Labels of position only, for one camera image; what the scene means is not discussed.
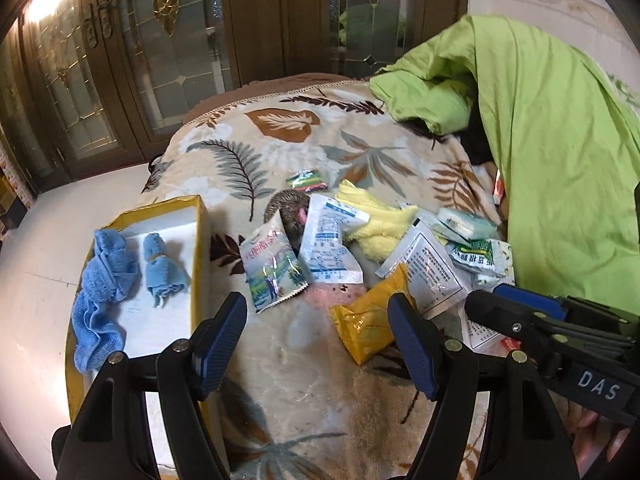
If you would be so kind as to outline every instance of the yellow wrapper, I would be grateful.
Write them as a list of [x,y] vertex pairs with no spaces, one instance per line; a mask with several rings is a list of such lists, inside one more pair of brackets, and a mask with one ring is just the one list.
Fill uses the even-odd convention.
[[400,264],[385,280],[348,305],[335,305],[329,310],[335,329],[357,364],[394,341],[386,306],[396,292],[403,292],[416,308],[407,289],[406,264]]

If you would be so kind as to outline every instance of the brown cloth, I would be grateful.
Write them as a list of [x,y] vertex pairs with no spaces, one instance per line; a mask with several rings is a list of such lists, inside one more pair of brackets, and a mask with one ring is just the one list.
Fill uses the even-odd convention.
[[292,75],[280,79],[269,81],[253,81],[242,88],[214,95],[209,99],[204,99],[194,106],[184,118],[184,124],[193,121],[196,117],[205,114],[215,108],[219,108],[229,103],[235,103],[251,97],[260,97],[281,92],[290,92],[306,86],[321,85],[324,83],[335,83],[349,79],[343,75],[324,74],[321,72],[309,72],[306,74]]

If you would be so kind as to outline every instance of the blue gripper pad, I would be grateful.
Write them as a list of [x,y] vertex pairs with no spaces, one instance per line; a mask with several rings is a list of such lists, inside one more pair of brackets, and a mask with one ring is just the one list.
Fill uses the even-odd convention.
[[440,332],[433,323],[420,318],[401,292],[389,299],[387,316],[416,389],[424,393],[429,400],[436,400],[438,382],[435,369],[442,361],[439,348],[442,341]]
[[530,306],[535,310],[545,312],[546,314],[549,314],[549,316],[560,321],[564,321],[564,318],[566,317],[566,311],[560,307],[561,300],[555,300],[548,296],[529,292],[523,288],[507,285],[506,283],[501,283],[496,286],[494,288],[494,294],[497,294],[506,300],[516,301],[517,303]]
[[213,319],[202,322],[191,336],[201,399],[219,389],[245,324],[246,300],[239,292],[232,292]]

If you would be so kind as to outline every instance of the beige blanket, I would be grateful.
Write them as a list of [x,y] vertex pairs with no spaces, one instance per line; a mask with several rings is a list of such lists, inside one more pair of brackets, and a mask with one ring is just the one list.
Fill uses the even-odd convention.
[[[139,205],[200,194],[212,219],[211,301],[232,290],[250,298],[238,245],[285,179],[308,168],[323,168],[332,183],[347,178],[388,204],[445,205],[499,222],[490,178],[470,166],[457,140],[415,135],[366,83],[351,81],[249,98],[185,124]],[[375,265],[362,263],[370,276]],[[403,475],[433,411],[397,348],[359,367],[327,314],[300,297],[261,314],[250,307],[222,401],[233,476],[261,480]],[[461,479],[473,478],[485,413],[479,396]]]

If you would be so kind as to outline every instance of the folded blue cloth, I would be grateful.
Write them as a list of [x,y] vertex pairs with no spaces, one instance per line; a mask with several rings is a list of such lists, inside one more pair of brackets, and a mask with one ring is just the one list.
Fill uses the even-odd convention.
[[107,356],[124,348],[124,336],[109,318],[111,303],[124,300],[138,276],[138,257],[114,229],[95,233],[94,257],[82,271],[81,289],[71,311],[71,325],[78,344],[74,355],[82,374],[97,370]]
[[164,253],[164,240],[158,233],[148,234],[143,243],[146,288],[154,297],[154,306],[172,292],[180,292],[189,285],[184,270]]

